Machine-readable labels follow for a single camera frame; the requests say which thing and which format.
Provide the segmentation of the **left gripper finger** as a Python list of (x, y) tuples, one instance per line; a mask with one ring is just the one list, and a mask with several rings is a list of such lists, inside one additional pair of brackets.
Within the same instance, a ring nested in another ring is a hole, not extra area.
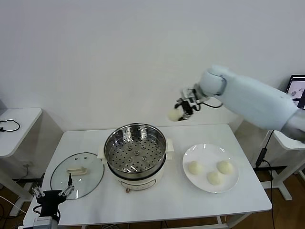
[(32, 193), (36, 197), (42, 196), (42, 184), (44, 180), (45, 173), (42, 174), (42, 176), (38, 179), (36, 179), (32, 185)]
[(74, 190), (74, 185), (72, 183), (72, 176), (69, 173), (68, 185), (67, 187), (59, 194), (59, 196), (69, 196), (71, 192)]

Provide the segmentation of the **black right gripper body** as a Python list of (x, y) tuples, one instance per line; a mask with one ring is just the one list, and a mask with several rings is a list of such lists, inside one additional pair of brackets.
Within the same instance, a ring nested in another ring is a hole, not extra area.
[(194, 98), (185, 98), (183, 100), (183, 110), (185, 112), (198, 112), (201, 110), (201, 105), (198, 104)]

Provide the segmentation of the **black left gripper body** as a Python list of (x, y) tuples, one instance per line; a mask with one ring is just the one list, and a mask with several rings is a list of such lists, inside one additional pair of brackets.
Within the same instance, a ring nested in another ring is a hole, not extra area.
[(41, 205), (40, 216), (57, 216), (59, 204), (66, 201), (66, 195), (61, 190), (43, 191), (36, 201)]

